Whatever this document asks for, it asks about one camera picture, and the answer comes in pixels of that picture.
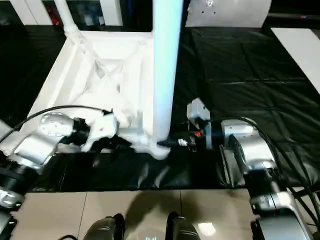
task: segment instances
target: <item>white metal frame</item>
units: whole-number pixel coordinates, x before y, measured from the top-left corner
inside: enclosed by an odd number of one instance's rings
[[[157,142],[170,130],[183,0],[153,0],[152,32],[80,31],[66,0],[54,2],[67,38],[29,115],[65,104],[113,109],[120,137],[137,152],[165,158],[170,149]],[[87,123],[101,115],[64,113]],[[34,131],[38,121],[20,132]]]
[[[37,21],[30,11],[25,0],[0,0],[4,2],[11,2],[15,12],[18,14],[21,22],[24,25],[37,25]]]
[[[49,17],[49,14],[42,0],[25,0],[25,1],[35,18],[36,24],[52,25],[52,21]],[[119,0],[100,0],[100,5],[101,5],[104,22],[106,25],[108,26],[123,25]]]

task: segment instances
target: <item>tiled floor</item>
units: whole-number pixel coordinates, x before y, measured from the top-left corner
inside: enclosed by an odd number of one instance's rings
[[[71,234],[82,240],[95,221],[121,213],[127,240],[164,240],[172,211],[191,221],[202,240],[252,239],[255,217],[245,189],[31,193],[15,213],[19,223],[12,239],[57,240]]]

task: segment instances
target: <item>black plastic sheet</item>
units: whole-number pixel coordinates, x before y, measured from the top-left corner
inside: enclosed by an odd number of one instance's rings
[[[51,26],[5,33],[0,39],[4,49],[0,56],[8,62],[1,68],[0,118],[13,126],[29,112],[65,37]],[[270,30],[184,30],[171,134],[185,129],[187,104],[197,97],[212,111],[212,119],[237,116],[257,122],[285,150],[309,184],[319,188],[320,96]],[[5,104],[8,100],[13,107]],[[281,162],[290,182],[299,185],[285,161]],[[219,151],[173,148],[165,160],[158,161],[146,153],[120,149],[112,154],[54,156],[33,191],[217,189],[243,187],[243,183],[236,174],[228,175]]]

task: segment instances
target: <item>white panel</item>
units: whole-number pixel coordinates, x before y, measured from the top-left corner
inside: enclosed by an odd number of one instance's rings
[[[41,0],[25,0],[38,25],[52,25],[52,21]]]
[[[272,31],[320,93],[320,39],[306,28],[272,28]]]
[[[100,4],[106,26],[123,25],[119,0],[100,0]]]
[[[187,27],[261,28],[271,0],[191,0]]]
[[[34,16],[24,0],[10,0],[10,2],[24,25],[37,25]]]

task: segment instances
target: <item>black cylindrical joint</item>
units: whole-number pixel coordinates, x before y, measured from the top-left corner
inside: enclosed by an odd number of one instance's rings
[[[69,142],[80,146],[87,142],[90,133],[90,127],[86,124],[86,120],[82,118],[74,118],[73,120],[73,131],[68,140]]]
[[[264,233],[261,229],[259,219],[251,222],[251,231],[253,240],[265,240]]]
[[[219,146],[223,144],[225,136],[222,133],[221,121],[211,122],[211,138],[213,149],[219,149]]]
[[[5,228],[0,233],[0,240],[9,240],[12,236],[12,232],[17,226],[18,221],[11,217]]]
[[[245,185],[250,197],[276,194],[286,191],[285,184],[280,179],[276,169],[257,169],[244,175]]]
[[[33,168],[20,165],[15,161],[1,161],[0,187],[24,196],[39,174]]]
[[[179,138],[168,138],[163,141],[158,141],[156,144],[162,147],[180,147]]]

